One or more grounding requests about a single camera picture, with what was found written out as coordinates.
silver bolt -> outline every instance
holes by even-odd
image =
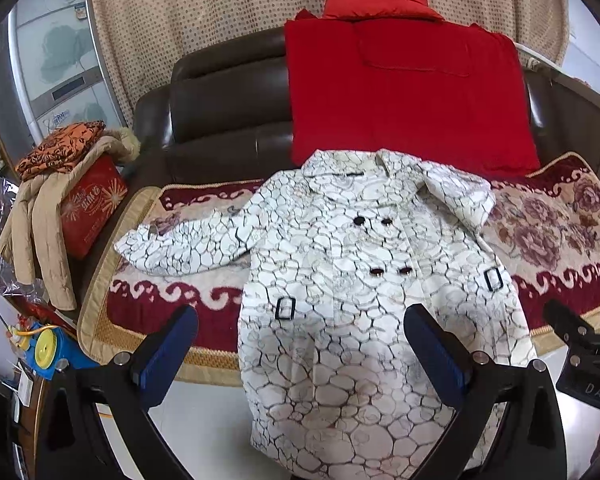
[[[534,359],[533,366],[538,372],[544,372],[546,370],[546,364],[544,364],[544,361],[541,361],[540,359]]]
[[[56,361],[56,372],[64,372],[69,367],[69,361],[62,357]]]
[[[485,354],[482,350],[474,352],[472,354],[472,357],[474,358],[474,362],[478,363],[479,365],[485,365],[489,362],[489,356]]]
[[[129,352],[119,352],[113,356],[113,362],[118,366],[126,365],[131,359]]]

curtain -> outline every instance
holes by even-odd
[[[560,63],[569,39],[566,0],[429,0],[446,19],[507,34]],[[93,0],[104,61],[129,124],[136,101],[168,83],[185,54],[278,27],[324,0]]]

red box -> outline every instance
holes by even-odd
[[[62,200],[66,252],[84,258],[125,195],[126,184],[113,160],[109,155],[101,156]]]

yellow disc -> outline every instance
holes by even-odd
[[[51,329],[41,332],[36,342],[36,364],[46,370],[51,366],[51,363],[56,357],[56,334]]]

brown leather sofa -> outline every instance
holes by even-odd
[[[525,70],[525,81],[541,162],[576,151],[600,174],[600,96],[547,67]],[[289,157],[292,117],[282,28],[181,58],[170,84],[138,101],[134,131],[142,150],[124,173],[129,186],[126,200],[90,254],[81,262],[70,262],[78,304],[126,202],[138,189],[268,178],[294,168]]]

